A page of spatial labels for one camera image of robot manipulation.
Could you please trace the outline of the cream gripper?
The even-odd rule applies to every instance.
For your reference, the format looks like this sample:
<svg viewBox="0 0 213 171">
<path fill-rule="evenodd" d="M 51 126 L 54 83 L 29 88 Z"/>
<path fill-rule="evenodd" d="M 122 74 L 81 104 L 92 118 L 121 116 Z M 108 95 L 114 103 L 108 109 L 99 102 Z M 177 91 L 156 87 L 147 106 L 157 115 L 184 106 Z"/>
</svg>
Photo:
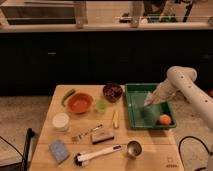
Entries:
<svg viewBox="0 0 213 171">
<path fill-rule="evenodd" d="M 152 103 L 159 104 L 167 100 L 168 94 L 162 87 L 157 87 L 152 93 Z"/>
</svg>

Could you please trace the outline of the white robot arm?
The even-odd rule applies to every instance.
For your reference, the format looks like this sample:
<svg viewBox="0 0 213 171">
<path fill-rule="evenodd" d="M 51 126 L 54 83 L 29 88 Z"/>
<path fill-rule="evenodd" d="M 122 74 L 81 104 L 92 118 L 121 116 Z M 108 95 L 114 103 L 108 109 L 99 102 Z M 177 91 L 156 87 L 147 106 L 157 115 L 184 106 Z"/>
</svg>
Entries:
<svg viewBox="0 0 213 171">
<path fill-rule="evenodd" d="M 176 91 L 180 91 L 213 133 L 213 98 L 194 83 L 196 78 L 197 72 L 194 68 L 170 67 L 167 70 L 167 78 L 153 91 L 151 103 L 167 101 Z"/>
</svg>

